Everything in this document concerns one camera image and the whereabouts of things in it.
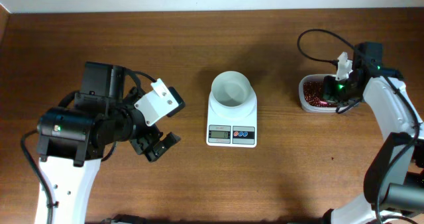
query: plastic container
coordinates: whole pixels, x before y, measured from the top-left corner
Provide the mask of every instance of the plastic container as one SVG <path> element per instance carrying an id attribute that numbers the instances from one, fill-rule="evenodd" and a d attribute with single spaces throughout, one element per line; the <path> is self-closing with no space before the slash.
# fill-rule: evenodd
<path id="1" fill-rule="evenodd" d="M 311 112 L 311 113 L 336 113 L 336 107 L 315 107 L 310 105 L 308 102 L 306 102 L 305 100 L 305 94 L 303 92 L 303 84 L 305 82 L 322 82 L 324 81 L 325 76 L 335 76 L 334 74 L 315 74 L 315 75 L 309 75 L 309 76 L 305 76 L 299 84 L 299 98 L 300 98 L 300 103 L 302 105 L 302 109 L 305 110 L 306 112 Z"/>

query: red beans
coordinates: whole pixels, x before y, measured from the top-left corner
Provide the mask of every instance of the red beans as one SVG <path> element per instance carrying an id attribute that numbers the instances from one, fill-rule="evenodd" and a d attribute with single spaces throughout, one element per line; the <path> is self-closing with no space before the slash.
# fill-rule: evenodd
<path id="1" fill-rule="evenodd" d="M 321 100 L 323 95 L 323 82 L 305 82 L 303 94 L 308 104 L 315 107 L 337 107 L 336 105 Z"/>

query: white scale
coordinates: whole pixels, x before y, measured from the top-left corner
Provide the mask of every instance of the white scale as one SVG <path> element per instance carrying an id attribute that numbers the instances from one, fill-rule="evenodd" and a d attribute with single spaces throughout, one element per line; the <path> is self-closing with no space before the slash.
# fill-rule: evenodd
<path id="1" fill-rule="evenodd" d="M 256 94 L 243 74 L 219 74 L 209 95 L 206 143 L 254 148 L 258 136 L 257 107 Z"/>

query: wood grain surface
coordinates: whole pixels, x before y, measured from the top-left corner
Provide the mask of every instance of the wood grain surface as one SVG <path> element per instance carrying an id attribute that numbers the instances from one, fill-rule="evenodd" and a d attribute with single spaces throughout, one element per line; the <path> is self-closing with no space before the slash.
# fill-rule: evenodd
<path id="1" fill-rule="evenodd" d="M 7 12 L 7 10 L 0 5 L 0 44 L 5 34 L 6 24 L 8 20 L 9 20 L 9 12 Z"/>
<path id="2" fill-rule="evenodd" d="M 352 43 L 382 42 L 386 66 L 403 72 L 408 95 L 424 115 L 424 9 L 11 15 L 0 53 L 1 222 L 34 221 L 38 182 L 19 139 L 80 88 L 88 60 L 162 78 L 187 106 L 158 123 L 182 141 L 156 163 L 137 156 L 129 143 L 119 144 L 94 181 L 87 221 L 118 213 L 291 221 L 346 204 L 362 192 L 382 135 L 367 104 L 346 115 L 301 109 L 300 80 L 335 73 L 297 51 L 298 35 L 309 28 L 329 29 Z M 343 51 L 352 56 L 326 34 L 305 36 L 303 47 L 321 58 Z M 211 82 L 227 70 L 242 72 L 257 94 L 256 148 L 205 143 Z M 126 89 L 131 86 L 128 81 Z M 36 156 L 36 137 L 28 147 Z"/>

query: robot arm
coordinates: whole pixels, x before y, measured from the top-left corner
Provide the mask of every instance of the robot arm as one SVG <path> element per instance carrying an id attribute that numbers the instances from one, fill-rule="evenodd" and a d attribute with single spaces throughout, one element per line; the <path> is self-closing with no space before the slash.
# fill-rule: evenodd
<path id="1" fill-rule="evenodd" d="M 153 90 L 145 93 L 135 77 L 136 87 L 123 98 L 126 74 L 135 77 L 126 68 L 86 63 L 81 90 L 74 93 L 74 108 L 51 108 L 40 118 L 37 153 L 47 190 L 40 185 L 35 223 L 84 223 L 106 145 L 129 140 L 137 154 L 154 162 L 180 141 L 173 133 L 160 140 L 163 133 L 155 125 L 184 108 L 177 91 L 149 76 Z M 46 206 L 50 202 L 45 192 L 52 196 L 53 212 Z"/>
<path id="2" fill-rule="evenodd" d="M 367 102 L 385 141 L 366 173 L 364 193 L 327 212 L 327 223 L 372 222 L 378 212 L 377 196 L 381 216 L 413 217 L 424 210 L 423 179 L 408 172 L 411 160 L 416 159 L 419 166 L 422 163 L 418 144 L 424 137 L 417 137 L 422 134 L 422 120 L 406 94 L 400 72 L 384 68 L 381 60 L 382 45 L 365 42 L 356 46 L 352 69 L 344 66 L 352 64 L 339 61 L 337 76 L 324 79 L 323 99 L 339 107 Z"/>
<path id="3" fill-rule="evenodd" d="M 405 84 L 397 78 L 389 79 L 399 88 L 422 123 L 406 94 Z M 424 189 L 423 186 L 420 187 L 419 175 L 408 172 L 414 147 L 396 162 L 390 173 L 387 173 L 389 163 L 415 134 L 411 114 L 383 77 L 370 78 L 364 90 L 364 101 L 371 106 L 385 143 L 367 171 L 364 193 L 344 207 L 333 210 L 331 217 L 327 218 L 331 224 L 366 224 L 375 220 L 376 215 L 371 203 L 375 202 L 378 186 L 385 175 L 388 177 L 380 192 L 380 199 L 383 201 L 381 206 L 384 209 L 381 216 L 414 216 L 424 210 Z"/>

